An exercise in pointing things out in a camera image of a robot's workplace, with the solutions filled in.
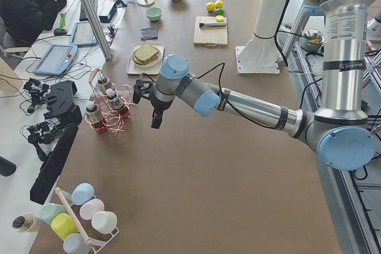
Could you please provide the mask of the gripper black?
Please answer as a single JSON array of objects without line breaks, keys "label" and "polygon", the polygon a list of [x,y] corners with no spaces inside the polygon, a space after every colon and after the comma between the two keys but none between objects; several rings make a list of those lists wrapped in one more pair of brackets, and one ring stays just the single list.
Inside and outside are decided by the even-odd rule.
[{"label": "gripper black", "polygon": [[174,94],[166,94],[160,91],[157,87],[153,87],[149,92],[149,101],[154,107],[152,113],[151,127],[159,129],[163,120],[163,113],[169,109],[174,100]]}]

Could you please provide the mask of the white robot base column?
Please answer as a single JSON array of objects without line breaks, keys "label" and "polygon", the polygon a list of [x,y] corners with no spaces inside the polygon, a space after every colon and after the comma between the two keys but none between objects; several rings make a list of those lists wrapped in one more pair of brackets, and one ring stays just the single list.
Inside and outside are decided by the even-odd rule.
[{"label": "white robot base column", "polygon": [[261,0],[251,40],[236,47],[240,74],[278,74],[278,51],[274,41],[287,0]]}]

